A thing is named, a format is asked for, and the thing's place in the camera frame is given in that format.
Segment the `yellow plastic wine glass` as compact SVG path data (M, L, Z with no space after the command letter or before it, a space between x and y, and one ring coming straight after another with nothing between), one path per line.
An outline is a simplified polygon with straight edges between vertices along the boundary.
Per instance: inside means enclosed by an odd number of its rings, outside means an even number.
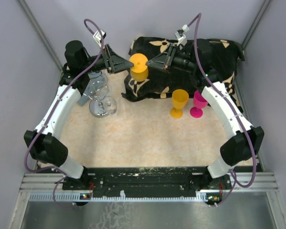
M183 89L174 90L172 93L173 108L170 110L171 117L178 119L183 116L183 108L189 100L189 94Z
M148 77L147 57L141 53L136 53L130 57L129 61L133 64L130 69L131 77L138 82L146 80Z

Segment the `magenta plastic wine glass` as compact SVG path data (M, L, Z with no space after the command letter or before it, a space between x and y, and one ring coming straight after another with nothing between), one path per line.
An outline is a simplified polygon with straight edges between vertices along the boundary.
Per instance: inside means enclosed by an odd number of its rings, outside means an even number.
M208 102L202 97L199 91L194 93L193 97L194 107L190 109L190 115L194 118L203 116L203 109L208 105Z

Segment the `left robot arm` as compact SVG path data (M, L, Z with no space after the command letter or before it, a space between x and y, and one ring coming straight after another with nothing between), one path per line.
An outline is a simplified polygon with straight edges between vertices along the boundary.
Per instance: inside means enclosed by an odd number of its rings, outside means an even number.
M77 188L84 189L90 183L87 169L69 156L68 148L60 141L63 127L73 106L84 94L89 73L103 70L120 73L132 68L133 63L116 54L108 44L101 44L99 53L90 56L78 40L66 44L64 56L66 63L50 108L35 129L24 134L27 145L24 165L31 171L26 162L28 157L49 164L50 169L72 178Z

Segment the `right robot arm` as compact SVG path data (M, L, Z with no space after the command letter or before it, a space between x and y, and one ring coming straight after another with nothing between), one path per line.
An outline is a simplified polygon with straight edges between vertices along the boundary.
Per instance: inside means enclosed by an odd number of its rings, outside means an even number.
M171 43L146 63L166 73L187 73L195 89L194 99L211 106L221 121L228 140L220 147L219 157L207 166L203 182L210 189L238 163L255 162L264 138L262 127L253 126L231 97L237 61L244 59L243 48L235 41L198 39L182 47Z

